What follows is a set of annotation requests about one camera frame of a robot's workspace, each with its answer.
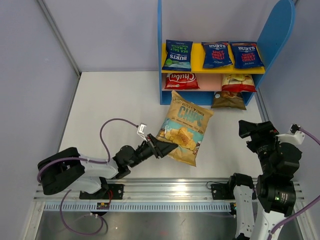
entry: metal floor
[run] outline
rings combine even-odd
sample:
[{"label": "metal floor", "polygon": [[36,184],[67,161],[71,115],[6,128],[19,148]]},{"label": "metal floor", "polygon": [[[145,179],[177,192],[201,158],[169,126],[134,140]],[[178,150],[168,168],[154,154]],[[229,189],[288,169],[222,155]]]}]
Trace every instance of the metal floor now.
[{"label": "metal floor", "polygon": [[[64,212],[63,216],[76,231],[92,233],[100,226],[84,212]],[[36,240],[232,240],[237,220],[218,212],[108,212],[101,233],[79,236],[66,230],[58,211],[43,212]],[[296,220],[286,224],[279,240],[302,240]]]}]

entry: bag of chips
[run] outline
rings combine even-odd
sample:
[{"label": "bag of chips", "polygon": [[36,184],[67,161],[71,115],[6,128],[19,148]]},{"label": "bag of chips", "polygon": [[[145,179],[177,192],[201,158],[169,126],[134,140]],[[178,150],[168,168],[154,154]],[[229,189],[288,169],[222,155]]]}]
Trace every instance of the bag of chips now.
[{"label": "bag of chips", "polygon": [[194,73],[168,73],[165,89],[198,89],[197,77]]},{"label": "bag of chips", "polygon": [[231,42],[230,45],[235,61],[234,68],[249,69],[264,66],[255,42]]},{"label": "bag of chips", "polygon": [[251,74],[224,74],[221,90],[223,92],[256,92]]},{"label": "bag of chips", "polygon": [[232,65],[227,42],[202,42],[202,46],[205,51],[203,62],[204,69],[213,69]]},{"label": "bag of chips", "polygon": [[166,40],[167,52],[162,70],[191,72],[192,41]]},{"label": "bag of chips", "polygon": [[168,156],[196,166],[196,156],[213,111],[184,100],[172,91],[169,111],[156,138],[178,144]]},{"label": "bag of chips", "polygon": [[233,108],[247,110],[241,92],[217,91],[214,94],[212,109]]}]

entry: potato chip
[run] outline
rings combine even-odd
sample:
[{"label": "potato chip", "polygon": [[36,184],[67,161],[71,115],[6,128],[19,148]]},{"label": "potato chip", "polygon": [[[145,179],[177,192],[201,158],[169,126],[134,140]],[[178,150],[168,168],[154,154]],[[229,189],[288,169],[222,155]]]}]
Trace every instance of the potato chip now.
[{"label": "potato chip", "polygon": [[196,156],[213,114],[212,110],[184,100],[173,90],[169,111],[156,138],[179,145],[169,157],[196,166]]}]

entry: shelf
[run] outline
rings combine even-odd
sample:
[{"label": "shelf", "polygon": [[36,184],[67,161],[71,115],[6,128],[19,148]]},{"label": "shelf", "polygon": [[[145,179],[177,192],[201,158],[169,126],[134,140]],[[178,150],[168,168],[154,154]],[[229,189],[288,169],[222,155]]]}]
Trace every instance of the shelf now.
[{"label": "shelf", "polygon": [[[234,56],[231,51],[230,45],[228,45],[229,56],[232,63],[235,63]],[[167,57],[166,44],[162,44],[162,62],[161,67],[164,65]],[[190,71],[170,71],[161,70],[162,73],[194,73],[194,74],[264,74],[265,68],[253,67],[247,69],[236,69],[234,65],[223,66],[217,68],[205,69],[202,68],[205,59],[205,50],[201,43],[194,43],[191,50],[191,72]]]},{"label": "shelf", "polygon": [[[165,89],[167,74],[162,74],[162,91],[172,91],[172,89]],[[191,90],[177,90],[181,92],[216,92],[221,91],[222,74],[196,74],[196,80],[198,82],[199,89]]]}]

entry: yellow shelf board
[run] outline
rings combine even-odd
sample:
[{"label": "yellow shelf board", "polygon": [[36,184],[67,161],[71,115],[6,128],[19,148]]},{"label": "yellow shelf board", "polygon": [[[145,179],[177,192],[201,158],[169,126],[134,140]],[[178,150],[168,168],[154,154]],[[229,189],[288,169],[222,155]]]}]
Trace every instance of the yellow shelf board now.
[{"label": "yellow shelf board", "polygon": [[[232,50],[230,45],[228,45],[228,52],[230,59],[232,61],[232,65],[230,66],[222,66],[217,68],[203,68],[205,61],[205,50],[202,47],[201,43],[193,43],[191,50],[191,71],[170,71],[170,70],[161,70],[164,74],[170,73],[194,73],[194,74],[264,74],[265,68],[263,66],[260,67],[252,67],[246,69],[237,69],[235,68],[235,59],[232,54]],[[162,65],[165,64],[165,60],[167,57],[166,44],[162,44]]]}]

